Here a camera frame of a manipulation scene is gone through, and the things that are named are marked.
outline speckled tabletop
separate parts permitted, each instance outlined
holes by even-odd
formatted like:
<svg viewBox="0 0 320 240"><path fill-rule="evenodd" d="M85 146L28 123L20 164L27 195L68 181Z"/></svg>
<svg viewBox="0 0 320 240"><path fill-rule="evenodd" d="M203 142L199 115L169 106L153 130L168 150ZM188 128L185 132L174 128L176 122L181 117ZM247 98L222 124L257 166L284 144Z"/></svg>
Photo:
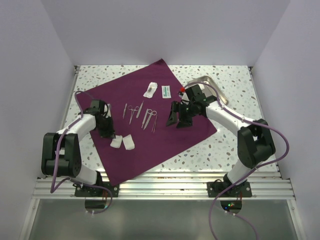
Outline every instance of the speckled tabletop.
<svg viewBox="0 0 320 240"><path fill-rule="evenodd" d="M144 65L82 65L75 83L74 91L88 90L117 79L125 74L145 67ZM184 85L203 75L211 76L226 97L228 107L252 118L262 117L251 76L247 66L227 65L169 65L176 78ZM79 113L72 96L65 124L71 123ZM217 133L197 145L155 166L148 172L228 172L236 164L237 138L221 124L212 121ZM80 142L82 162L87 167L104 172L90 134ZM271 164L260 168L260 172L277 172Z"/></svg>

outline white wall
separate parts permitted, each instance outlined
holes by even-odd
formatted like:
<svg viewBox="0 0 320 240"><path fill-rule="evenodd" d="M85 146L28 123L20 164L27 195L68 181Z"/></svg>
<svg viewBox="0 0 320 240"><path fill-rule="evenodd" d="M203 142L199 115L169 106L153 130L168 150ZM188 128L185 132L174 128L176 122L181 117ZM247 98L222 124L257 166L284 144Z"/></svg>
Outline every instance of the white wall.
<svg viewBox="0 0 320 240"><path fill-rule="evenodd" d="M73 66L40 0L0 1L0 239L19 238Z"/></svg>
<svg viewBox="0 0 320 240"><path fill-rule="evenodd" d="M291 178L308 239L320 235L320 1L291 0L253 68L265 118L288 137L280 162ZM278 155L284 145L278 142Z"/></svg>
<svg viewBox="0 0 320 240"><path fill-rule="evenodd" d="M42 0L74 65L249 65L289 0Z"/></svg>

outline silver tray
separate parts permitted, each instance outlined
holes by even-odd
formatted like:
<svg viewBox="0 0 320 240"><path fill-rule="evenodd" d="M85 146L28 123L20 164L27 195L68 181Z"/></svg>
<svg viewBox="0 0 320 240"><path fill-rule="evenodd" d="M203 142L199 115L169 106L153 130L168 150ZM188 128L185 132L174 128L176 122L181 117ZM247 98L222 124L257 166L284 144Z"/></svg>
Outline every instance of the silver tray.
<svg viewBox="0 0 320 240"><path fill-rule="evenodd" d="M217 90L219 97L223 101L223 103L225 105L229 104L228 98L226 97L226 95L224 95L224 93L221 91L221 89L218 87L218 85L215 83L215 81L212 79L212 77L210 77L208 75L204 75L204 76L195 78L190 81L190 83L195 83L195 82L203 82L206 84L210 84L212 87L214 87ZM215 91L208 86L204 86L203 93L205 94L206 97L209 97L211 95L217 97Z"/></svg>

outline forceps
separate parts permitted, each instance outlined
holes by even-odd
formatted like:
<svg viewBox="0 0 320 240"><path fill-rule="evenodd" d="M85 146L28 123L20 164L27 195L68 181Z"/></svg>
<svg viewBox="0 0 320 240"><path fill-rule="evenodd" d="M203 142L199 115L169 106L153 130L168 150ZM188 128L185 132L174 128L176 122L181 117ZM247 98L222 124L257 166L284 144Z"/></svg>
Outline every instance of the forceps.
<svg viewBox="0 0 320 240"><path fill-rule="evenodd" d="M133 107L130 105L130 106L128 106L128 110L131 111L130 122L129 122L129 125L130 125L130 124L131 124L132 117L134 116L135 111L138 111L138 110L139 110L139 107L136 106L136 107L133 109Z"/></svg>
<svg viewBox="0 0 320 240"><path fill-rule="evenodd" d="M145 115L144 115L144 119L143 119L143 122L142 122L142 126L143 126L144 123L145 123L143 130L145 130L145 129L147 128L148 123L149 123L151 117L152 117L152 116L156 116L156 115L157 115L157 111L152 111L152 109L147 109L147 110L146 110Z"/></svg>

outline purple cloth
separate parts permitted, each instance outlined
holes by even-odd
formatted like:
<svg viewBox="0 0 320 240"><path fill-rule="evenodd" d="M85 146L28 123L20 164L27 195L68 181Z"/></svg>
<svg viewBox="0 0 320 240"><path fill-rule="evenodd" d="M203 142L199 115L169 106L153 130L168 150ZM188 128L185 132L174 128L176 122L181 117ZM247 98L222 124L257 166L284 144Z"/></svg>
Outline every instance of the purple cloth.
<svg viewBox="0 0 320 240"><path fill-rule="evenodd" d="M158 84L157 90L152 98L143 97L150 82ZM162 98L161 86L170 86L172 98ZM178 97L181 87L182 85L165 61L161 59L87 91L95 99L111 104L115 134L123 137L131 134L135 144L133 150L126 150L123 143L120 148L113 148L110 147L111 139L101 138L97 130L90 132L112 185L120 184L144 173L205 140L217 131L212 123L203 116L195 116L192 127L180 129L177 129L176 125L166 127L171 102L181 100ZM80 93L78 99L83 109L90 106L91 100L87 95ZM123 119L125 104L135 108L139 107L142 101L144 103L139 118L136 118L137 111L134 112L131 125L129 125L131 111L128 108ZM151 132L155 121L154 116L145 130L141 128L147 109L157 111L155 133Z"/></svg>

